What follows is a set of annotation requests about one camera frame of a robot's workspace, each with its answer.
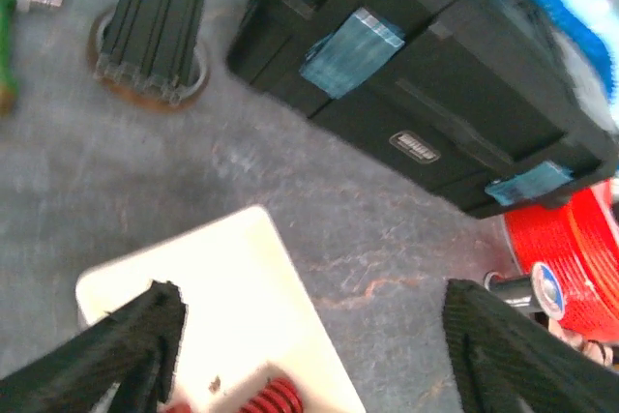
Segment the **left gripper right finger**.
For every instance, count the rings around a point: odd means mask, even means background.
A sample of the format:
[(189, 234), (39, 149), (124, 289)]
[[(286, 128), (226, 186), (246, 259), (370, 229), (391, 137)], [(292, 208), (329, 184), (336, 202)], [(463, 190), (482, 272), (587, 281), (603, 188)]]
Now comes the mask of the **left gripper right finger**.
[(472, 280), (450, 279), (443, 330), (465, 412), (615, 412), (618, 374)]

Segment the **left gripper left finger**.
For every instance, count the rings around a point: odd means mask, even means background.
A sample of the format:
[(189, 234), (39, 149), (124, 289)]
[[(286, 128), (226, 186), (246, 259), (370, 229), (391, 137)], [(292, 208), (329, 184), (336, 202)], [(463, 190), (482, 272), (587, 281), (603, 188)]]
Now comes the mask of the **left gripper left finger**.
[(154, 281), (120, 309), (1, 381), (4, 412), (155, 412), (172, 392), (187, 307)]

